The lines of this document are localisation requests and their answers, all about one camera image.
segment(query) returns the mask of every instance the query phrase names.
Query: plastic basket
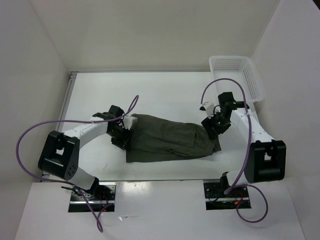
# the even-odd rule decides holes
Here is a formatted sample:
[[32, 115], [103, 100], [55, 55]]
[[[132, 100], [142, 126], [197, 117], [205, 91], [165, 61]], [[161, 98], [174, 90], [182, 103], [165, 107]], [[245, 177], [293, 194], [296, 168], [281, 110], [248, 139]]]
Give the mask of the plastic basket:
[[[248, 103], [259, 102], [264, 99], [263, 87], [251, 59], [246, 56], [212, 56], [209, 59], [213, 80], [229, 78], [236, 80], [244, 89]], [[239, 87], [231, 81], [215, 83], [216, 95], [232, 92], [236, 101], [242, 101], [243, 96]]]

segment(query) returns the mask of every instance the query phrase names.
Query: purple cable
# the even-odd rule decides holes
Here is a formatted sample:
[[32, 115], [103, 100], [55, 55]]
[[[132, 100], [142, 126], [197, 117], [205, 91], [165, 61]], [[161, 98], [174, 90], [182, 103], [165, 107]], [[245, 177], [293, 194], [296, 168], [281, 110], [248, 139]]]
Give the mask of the purple cable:
[[252, 123], [251, 123], [251, 118], [250, 118], [250, 116], [248, 115], [248, 107], [247, 107], [247, 100], [246, 100], [245, 91], [244, 91], [244, 89], [242, 88], [242, 86], [241, 86], [237, 81], [235, 81], [235, 80], [233, 80], [233, 79], [231, 79], [231, 78], [219, 78], [219, 79], [217, 79], [217, 80], [214, 80], [214, 81], [210, 82], [210, 83], [205, 87], [205, 89], [204, 89], [204, 91], [203, 91], [203, 93], [202, 93], [202, 96], [201, 96], [201, 104], [203, 104], [203, 102], [204, 102], [204, 97], [205, 97], [205, 93], [206, 93], [207, 89], [208, 89], [212, 84], [214, 84], [214, 83], [216, 83], [216, 82], [218, 82], [218, 81], [222, 81], [222, 80], [231, 81], [231, 82], [237, 84], [238, 87], [240, 88], [241, 93], [242, 93], [242, 96], [243, 96], [244, 109], [245, 109], [245, 113], [247, 114], [248, 125], [249, 125], [248, 144], [247, 144], [247, 146], [246, 146], [245, 158], [244, 158], [244, 161], [243, 161], [241, 170], [240, 170], [238, 176], [235, 178], [235, 180], [234, 180], [234, 182], [232, 183], [232, 185], [231, 185], [229, 188], [227, 188], [223, 193], [224, 193], [225, 195], [228, 195], [228, 194], [232, 191], [232, 189], [238, 188], [238, 187], [244, 187], [244, 186], [252, 187], [252, 188], [258, 190], [259, 193], [262, 195], [262, 197], [263, 197], [263, 199], [264, 199], [264, 201], [265, 201], [265, 205], [266, 205], [266, 211], [265, 211], [265, 213], [264, 213], [264, 215], [263, 215], [262, 218], [260, 218], [260, 219], [258, 219], [258, 220], [255, 220], [255, 221], [247, 220], [247, 219], [245, 219], [244, 217], [242, 217], [242, 216], [240, 215], [239, 209], [238, 209], [239, 206], [243, 203], [243, 201], [240, 202], [240, 203], [238, 203], [237, 206], [236, 206], [236, 212], [237, 212], [237, 214], [239, 215], [239, 217], [240, 217], [242, 220], [244, 220], [244, 221], [247, 222], [247, 223], [258, 223], [258, 222], [261, 222], [263, 219], [265, 219], [265, 217], [266, 217], [267, 214], [268, 214], [269, 206], [268, 206], [268, 201], [267, 201], [265, 195], [264, 195], [263, 192], [262, 192], [260, 189], [258, 189], [256, 186], [253, 186], [253, 185], [236, 185], [236, 184], [238, 183], [241, 175], [244, 173], [245, 168], [246, 168], [246, 166], [247, 166], [248, 158], [249, 158], [249, 152], [250, 152], [251, 138], [252, 138]]
[[261, 222], [263, 219], [266, 218], [267, 214], [268, 214], [268, 211], [269, 211], [269, 205], [268, 205], [268, 201], [267, 201], [267, 198], [266, 196], [264, 195], [264, 193], [259, 189], [257, 188], [256, 186], [254, 185], [250, 185], [250, 184], [242, 184], [242, 185], [237, 185], [236, 188], [245, 188], [245, 187], [251, 187], [251, 188], [254, 188], [256, 189], [260, 194], [261, 196], [263, 197], [263, 200], [265, 202], [265, 212], [264, 212], [264, 215], [259, 218], [258, 220], [247, 220], [245, 219], [243, 216], [240, 215], [240, 212], [239, 212], [239, 207], [241, 204], [243, 204], [244, 202], [248, 202], [249, 200], [244, 200], [244, 201], [241, 201], [239, 202], [237, 205], [236, 205], [236, 213], [238, 214], [238, 216], [245, 222], [247, 223], [250, 223], [250, 224], [256, 224], [256, 223], [259, 223]]
[[[18, 161], [18, 164], [20, 165], [20, 167], [27, 173], [29, 174], [31, 177], [35, 178], [35, 179], [39, 179], [41, 181], [48, 181], [48, 182], [52, 182], [52, 183], [62, 183], [62, 184], [69, 184], [69, 185], [74, 185], [72, 184], [71, 182], [68, 182], [68, 181], [61, 181], [61, 180], [54, 180], [54, 179], [50, 179], [50, 178], [46, 178], [46, 177], [41, 177], [41, 176], [38, 176], [38, 175], [35, 175], [33, 174], [32, 172], [30, 172], [28, 169], [26, 169], [26, 167], [23, 165], [21, 159], [20, 159], [20, 154], [19, 154], [19, 148], [20, 148], [20, 143], [22, 141], [22, 139], [24, 138], [24, 136], [30, 132], [32, 129], [36, 128], [36, 127], [39, 127], [41, 125], [45, 125], [45, 124], [52, 124], [52, 123], [77, 123], [77, 124], [100, 124], [100, 123], [108, 123], [108, 122], [114, 122], [114, 121], [117, 121], [117, 120], [120, 120], [122, 119], [124, 116], [128, 115], [136, 106], [137, 102], [138, 102], [138, 99], [139, 99], [139, 95], [136, 95], [134, 97], [134, 99], [132, 100], [131, 104], [130, 104], [130, 107], [128, 109], [128, 111], [126, 113], [124, 113], [122, 116], [119, 116], [119, 117], [116, 117], [116, 118], [113, 118], [113, 119], [108, 119], [108, 120], [101, 120], [101, 121], [81, 121], [81, 120], [49, 120], [49, 121], [42, 121], [42, 122], [39, 122], [31, 127], [29, 127], [27, 130], [25, 130], [21, 136], [19, 137], [18, 141], [16, 142], [16, 146], [15, 146], [15, 156], [16, 156], [16, 159]], [[99, 216], [101, 215], [102, 211], [104, 211], [106, 207], [104, 207], [98, 214], [98, 216], [95, 214], [94, 210], [92, 209], [92, 207], [90, 206], [90, 203], [88, 202], [87, 198], [84, 196], [84, 194], [82, 193], [82, 191], [80, 190], [79, 187], [75, 186], [76, 189], [78, 189], [79, 193], [82, 195], [83, 199], [85, 200], [86, 204], [88, 205], [88, 208], [90, 209], [90, 211], [92, 212], [94, 218], [96, 219], [96, 224], [97, 224], [97, 227], [99, 229], [99, 231], [102, 233], [104, 230], [103, 230], [103, 227], [102, 227], [102, 224], [99, 220]]]

